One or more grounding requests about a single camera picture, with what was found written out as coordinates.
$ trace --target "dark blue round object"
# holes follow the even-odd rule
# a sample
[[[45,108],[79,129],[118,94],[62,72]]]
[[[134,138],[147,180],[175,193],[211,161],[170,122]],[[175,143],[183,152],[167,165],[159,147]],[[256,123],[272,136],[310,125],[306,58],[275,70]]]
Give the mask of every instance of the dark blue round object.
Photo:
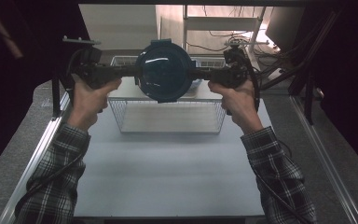
[[[191,86],[188,70],[195,68],[188,54],[169,40],[152,41],[135,63],[142,67],[139,87],[159,103],[176,102]]]

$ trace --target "plaid sleeve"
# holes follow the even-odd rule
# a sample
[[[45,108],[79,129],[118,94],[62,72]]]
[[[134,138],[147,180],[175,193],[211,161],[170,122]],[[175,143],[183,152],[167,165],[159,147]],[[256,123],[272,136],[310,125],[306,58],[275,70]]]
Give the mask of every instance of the plaid sleeve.
[[[241,137],[250,164],[268,185],[305,219],[317,223],[315,207],[304,188],[300,168],[288,158],[277,141],[271,127]],[[269,223],[299,223],[276,201],[257,179],[261,204]]]
[[[55,174],[79,155],[84,155],[89,141],[87,133],[63,124],[28,180],[27,190]],[[33,194],[22,206],[15,223],[70,223],[77,200],[77,182],[84,170],[85,164],[81,159]]]

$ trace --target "wire basket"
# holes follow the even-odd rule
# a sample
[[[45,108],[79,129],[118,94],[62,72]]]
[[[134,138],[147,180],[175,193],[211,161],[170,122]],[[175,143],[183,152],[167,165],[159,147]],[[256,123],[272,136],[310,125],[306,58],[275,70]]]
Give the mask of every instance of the wire basket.
[[[111,65],[134,65],[136,56],[116,56]],[[223,67],[224,58],[195,57],[197,67]],[[186,99],[158,104],[145,98],[111,98],[109,104],[122,133],[220,133],[226,111],[216,99]]]

